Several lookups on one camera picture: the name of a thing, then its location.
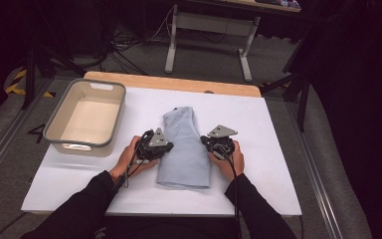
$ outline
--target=hand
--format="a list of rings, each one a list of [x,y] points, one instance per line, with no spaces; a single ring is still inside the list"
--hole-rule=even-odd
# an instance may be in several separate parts
[[[244,155],[241,153],[240,144],[237,141],[234,141],[234,145],[235,151],[232,153],[231,159],[233,161],[237,176],[239,176],[244,173]],[[231,182],[234,180],[234,172],[232,171],[231,164],[229,164],[227,160],[219,160],[212,152],[209,152],[209,158],[212,162],[219,166],[220,171],[226,179],[228,179],[228,181]]]
[[[128,168],[128,165],[131,161],[132,155],[134,154],[135,145],[139,142],[139,139],[139,136],[134,136],[131,140],[131,143],[123,150],[122,154],[119,157],[119,160],[117,161],[116,166],[109,172],[112,178],[117,179],[120,175],[123,175],[126,172],[126,169]],[[150,161],[149,163],[143,163],[139,166],[139,168],[137,168],[138,164],[134,163],[129,171],[133,172],[137,168],[132,175],[138,175],[141,171],[156,165],[158,161],[158,159],[155,159]]]

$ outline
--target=light blue towel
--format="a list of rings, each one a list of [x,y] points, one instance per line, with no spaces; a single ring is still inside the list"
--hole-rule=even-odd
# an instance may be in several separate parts
[[[164,135],[173,148],[161,158],[157,183],[176,188],[209,188],[210,161],[190,107],[163,116]]]

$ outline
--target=bin handle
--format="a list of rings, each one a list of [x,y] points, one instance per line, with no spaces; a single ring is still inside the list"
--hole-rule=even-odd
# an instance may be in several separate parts
[[[108,85],[108,84],[90,83],[90,86],[93,89],[106,90],[106,91],[113,90],[113,86]]]
[[[88,145],[82,145],[82,144],[69,144],[69,143],[63,143],[63,148],[66,149],[74,149],[74,150],[82,150],[82,151],[91,151],[92,148]]]

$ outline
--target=black jacket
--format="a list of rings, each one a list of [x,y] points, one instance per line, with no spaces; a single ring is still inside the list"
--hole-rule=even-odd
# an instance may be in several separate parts
[[[225,192],[232,203],[236,185],[239,209],[252,238],[295,238],[245,174]],[[22,238],[238,238],[234,218],[104,216],[112,200],[112,188],[109,173],[100,173]]]

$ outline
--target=gray carpet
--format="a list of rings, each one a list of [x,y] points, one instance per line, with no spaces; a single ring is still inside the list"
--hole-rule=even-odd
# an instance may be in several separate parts
[[[222,36],[207,35],[206,37],[216,40],[221,39]],[[183,32],[178,38],[178,49],[171,75],[164,73],[167,42],[168,40],[164,39],[163,42],[133,47],[123,54],[151,76],[247,84],[243,81],[240,62],[236,55],[236,50],[245,42],[245,39],[228,37],[221,43],[214,44],[203,38],[201,34]],[[294,48],[295,45],[287,39],[266,39],[263,36],[256,38],[248,57],[254,78],[251,85],[270,83],[285,76],[282,68]],[[81,64],[92,60],[76,59],[76,63]],[[107,72],[123,71],[111,57],[108,57],[101,67]],[[88,70],[98,71],[99,67]],[[0,229],[22,213],[20,208],[29,189],[28,182],[35,175],[49,146],[44,139],[36,143],[38,137],[27,132],[47,122],[69,83],[67,80],[74,78],[76,77],[70,72],[59,71],[48,89],[50,92],[55,92],[56,97],[40,98],[41,100],[25,120],[14,144],[0,164]],[[287,106],[281,98],[282,92],[282,89],[276,89],[265,97],[302,209],[304,238],[331,238],[309,179],[296,131],[292,127],[293,119],[289,116]],[[11,95],[0,108],[0,139],[18,113],[22,102],[23,96]],[[304,136],[330,196],[342,237],[371,238],[365,216],[341,165],[326,115],[313,89],[309,94]],[[9,227],[0,238],[18,238],[23,233],[34,229],[44,218],[46,216],[29,213]],[[286,222],[300,238],[299,218],[286,218]],[[244,238],[249,238],[246,230],[243,234]]]

